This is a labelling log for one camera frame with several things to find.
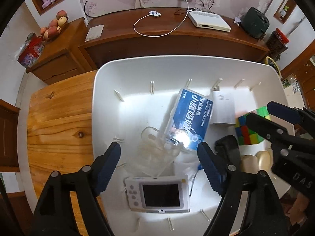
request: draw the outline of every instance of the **white router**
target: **white router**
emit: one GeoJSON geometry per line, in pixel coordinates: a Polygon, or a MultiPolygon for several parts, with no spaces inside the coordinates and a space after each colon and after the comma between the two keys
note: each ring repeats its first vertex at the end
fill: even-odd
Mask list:
{"type": "Polygon", "coordinates": [[[231,27],[218,14],[203,11],[190,11],[188,17],[195,27],[215,29],[225,32],[231,31],[231,27]]]}

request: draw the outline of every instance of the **white wall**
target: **white wall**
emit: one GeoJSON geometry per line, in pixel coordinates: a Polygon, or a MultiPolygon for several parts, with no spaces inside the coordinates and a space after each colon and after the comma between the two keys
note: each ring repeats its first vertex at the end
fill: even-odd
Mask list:
{"type": "MultiPolygon", "coordinates": [[[[282,24],[275,17],[277,9],[283,0],[273,0],[265,15],[270,22],[270,27],[266,32],[264,40],[268,40],[272,31],[279,28],[285,35],[287,35],[304,17],[304,13],[296,6],[288,20],[282,24]]],[[[288,49],[281,54],[281,59],[277,61],[278,66],[282,70],[289,65],[297,56],[299,56],[315,39],[315,31],[309,21],[305,19],[297,29],[290,35],[288,49]]]]}
{"type": "Polygon", "coordinates": [[[69,22],[84,17],[85,24],[86,25],[88,24],[88,20],[86,19],[80,0],[64,0],[61,3],[57,4],[56,6],[52,7],[50,10],[46,11],[42,15],[39,15],[32,0],[25,0],[25,3],[40,27],[48,26],[49,23],[54,18],[56,18],[57,12],[61,10],[67,12],[69,22]]]}
{"type": "Polygon", "coordinates": [[[15,105],[25,68],[13,61],[13,54],[29,33],[39,35],[40,28],[25,3],[16,11],[0,37],[0,98],[15,105]]]}
{"type": "Polygon", "coordinates": [[[23,192],[24,187],[21,180],[21,175],[19,172],[0,172],[3,177],[4,186],[6,192],[9,193],[17,193],[23,192]]]}

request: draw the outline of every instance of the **blue gripper pad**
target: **blue gripper pad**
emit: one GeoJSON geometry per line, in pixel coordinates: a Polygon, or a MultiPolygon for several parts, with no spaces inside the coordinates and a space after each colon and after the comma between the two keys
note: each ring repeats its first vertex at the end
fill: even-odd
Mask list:
{"type": "Polygon", "coordinates": [[[301,117],[297,110],[271,101],[267,105],[267,110],[273,116],[276,116],[282,120],[285,120],[291,124],[300,124],[301,117]]]}
{"type": "Polygon", "coordinates": [[[116,165],[120,159],[120,145],[112,142],[103,155],[92,163],[92,188],[96,196],[106,190],[116,165]]]}
{"type": "Polygon", "coordinates": [[[224,196],[227,188],[227,164],[215,155],[206,142],[198,145],[197,155],[212,189],[224,196]]]}

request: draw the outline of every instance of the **white plastic bin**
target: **white plastic bin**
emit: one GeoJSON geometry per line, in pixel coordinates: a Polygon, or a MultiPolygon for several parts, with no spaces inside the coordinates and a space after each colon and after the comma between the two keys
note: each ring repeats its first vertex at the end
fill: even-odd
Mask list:
{"type": "MultiPolygon", "coordinates": [[[[220,89],[233,93],[236,116],[266,106],[270,101],[288,105],[277,73],[264,64],[208,56],[148,56],[106,63],[97,72],[94,82],[94,157],[102,155],[110,143],[118,139],[122,149],[119,164],[128,163],[145,127],[166,127],[180,89],[189,83],[189,89],[207,96],[220,78],[223,79],[220,89]],[[245,80],[234,89],[242,79],[245,80]],[[120,93],[123,101],[114,90],[120,93]]],[[[286,127],[289,134],[294,134],[291,124],[273,116],[271,118],[286,127]]],[[[205,141],[213,148],[216,140],[228,134],[235,135],[233,127],[210,125],[205,141]]],[[[255,155],[268,147],[270,143],[265,140],[257,145],[243,146],[240,151],[255,155]]],[[[289,185],[270,172],[269,175],[278,195],[282,196],[289,185]]],[[[117,168],[106,191],[101,194],[108,222],[116,236],[203,235],[209,222],[200,210],[203,209],[211,218],[221,199],[212,190],[204,172],[200,171],[190,199],[190,213],[137,213],[129,209],[124,192],[123,180],[128,176],[131,175],[123,167],[117,168]],[[167,217],[171,217],[174,231],[170,231],[167,217]],[[140,226],[136,230],[138,218],[141,218],[140,226]]],[[[239,229],[245,204],[246,196],[243,196],[232,230],[239,229]]]]}

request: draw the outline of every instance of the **wooden desk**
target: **wooden desk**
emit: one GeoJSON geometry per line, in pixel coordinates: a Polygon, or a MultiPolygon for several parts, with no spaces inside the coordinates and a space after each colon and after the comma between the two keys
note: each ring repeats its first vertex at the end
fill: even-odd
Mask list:
{"type": "MultiPolygon", "coordinates": [[[[27,154],[37,197],[52,171],[76,172],[94,160],[91,116],[95,74],[92,71],[54,83],[31,97],[27,154]]],[[[75,193],[71,193],[71,201],[80,234],[87,236],[75,193]]]]}
{"type": "MultiPolygon", "coordinates": [[[[187,18],[171,34],[160,38],[138,35],[134,23],[154,8],[135,9],[111,13],[92,19],[88,28],[104,25],[100,38],[79,46],[87,61],[99,68],[116,59],[152,55],[205,55],[261,61],[269,51],[267,46],[234,24],[231,18],[223,17],[231,26],[229,33],[195,27],[187,18]]],[[[146,17],[137,23],[136,29],[147,35],[161,35],[174,29],[185,14],[174,15],[178,8],[156,8],[159,18],[146,17]]]]}

